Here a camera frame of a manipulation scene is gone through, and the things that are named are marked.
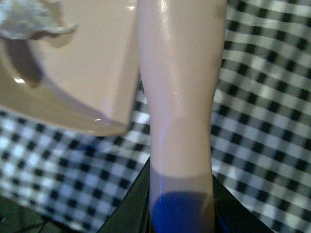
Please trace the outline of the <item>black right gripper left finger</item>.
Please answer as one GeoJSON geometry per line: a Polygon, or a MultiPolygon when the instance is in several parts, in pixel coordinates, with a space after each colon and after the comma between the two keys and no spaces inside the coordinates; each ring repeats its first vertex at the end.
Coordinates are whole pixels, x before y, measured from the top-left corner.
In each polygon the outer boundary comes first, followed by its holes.
{"type": "Polygon", "coordinates": [[[124,196],[123,201],[98,230],[99,233],[149,233],[150,159],[124,196]]]}

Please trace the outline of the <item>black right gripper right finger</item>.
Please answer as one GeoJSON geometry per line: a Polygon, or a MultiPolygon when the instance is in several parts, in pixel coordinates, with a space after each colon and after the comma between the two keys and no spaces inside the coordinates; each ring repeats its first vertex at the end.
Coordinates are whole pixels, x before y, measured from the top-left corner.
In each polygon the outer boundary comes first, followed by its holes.
{"type": "Polygon", "coordinates": [[[213,177],[217,233],[271,233],[272,230],[244,207],[213,177]]]}

